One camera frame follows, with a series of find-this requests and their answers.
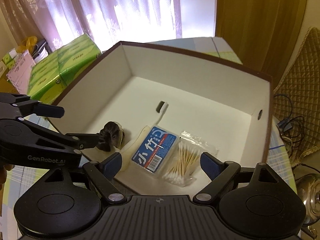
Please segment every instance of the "yellow plastic bag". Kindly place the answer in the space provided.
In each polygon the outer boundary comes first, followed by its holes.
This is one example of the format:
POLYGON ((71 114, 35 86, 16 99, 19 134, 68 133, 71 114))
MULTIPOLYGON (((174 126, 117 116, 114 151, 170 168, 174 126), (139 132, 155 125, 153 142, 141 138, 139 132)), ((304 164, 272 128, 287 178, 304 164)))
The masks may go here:
POLYGON ((32 54, 37 42, 38 38, 36 36, 28 37, 22 42, 22 44, 16 49, 16 51, 18 53, 23 53, 26 50, 29 50, 30 54, 32 54))

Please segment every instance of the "quilted chair cover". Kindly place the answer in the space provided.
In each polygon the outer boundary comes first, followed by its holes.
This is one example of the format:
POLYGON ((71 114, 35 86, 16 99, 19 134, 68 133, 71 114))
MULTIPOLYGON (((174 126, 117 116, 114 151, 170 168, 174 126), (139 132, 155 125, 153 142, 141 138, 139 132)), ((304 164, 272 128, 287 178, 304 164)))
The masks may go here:
MULTIPOLYGON (((293 148, 292 166, 302 158, 320 150, 320 30, 310 28, 290 69, 282 77, 274 94, 287 95, 293 104, 291 118, 303 116, 305 136, 299 148, 293 148)), ((282 120, 291 111, 289 100, 277 97, 274 100, 274 116, 282 120)), ((299 135, 299 127, 293 126, 293 136, 299 135)))

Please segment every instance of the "blue label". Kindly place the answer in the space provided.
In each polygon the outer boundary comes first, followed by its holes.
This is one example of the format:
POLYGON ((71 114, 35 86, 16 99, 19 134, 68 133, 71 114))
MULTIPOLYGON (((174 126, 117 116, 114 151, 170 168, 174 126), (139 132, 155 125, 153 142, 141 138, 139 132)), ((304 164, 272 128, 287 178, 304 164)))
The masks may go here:
POLYGON ((155 173, 163 162, 176 136, 158 127, 153 127, 132 160, 148 171, 155 173))

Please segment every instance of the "shiny metal kettle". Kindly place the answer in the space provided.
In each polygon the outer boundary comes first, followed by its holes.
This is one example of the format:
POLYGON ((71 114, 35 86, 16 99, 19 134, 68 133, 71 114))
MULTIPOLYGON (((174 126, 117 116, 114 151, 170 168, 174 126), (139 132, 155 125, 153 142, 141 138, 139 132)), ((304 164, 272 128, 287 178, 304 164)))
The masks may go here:
POLYGON ((312 225, 320 219, 320 174, 308 174, 297 181, 297 194, 306 207, 306 219, 301 230, 316 239, 312 225))

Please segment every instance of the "curtain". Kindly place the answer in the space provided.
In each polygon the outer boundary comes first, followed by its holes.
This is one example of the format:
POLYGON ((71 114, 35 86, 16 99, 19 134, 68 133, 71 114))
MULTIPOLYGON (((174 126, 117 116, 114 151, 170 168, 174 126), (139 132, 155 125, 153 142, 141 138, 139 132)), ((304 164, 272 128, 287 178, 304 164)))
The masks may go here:
POLYGON ((307 0, 217 0, 216 36, 243 64, 278 84, 296 44, 307 0))
POLYGON ((34 33, 52 50, 83 33, 101 50, 181 38, 180 0, 1 0, 1 8, 17 43, 34 33))

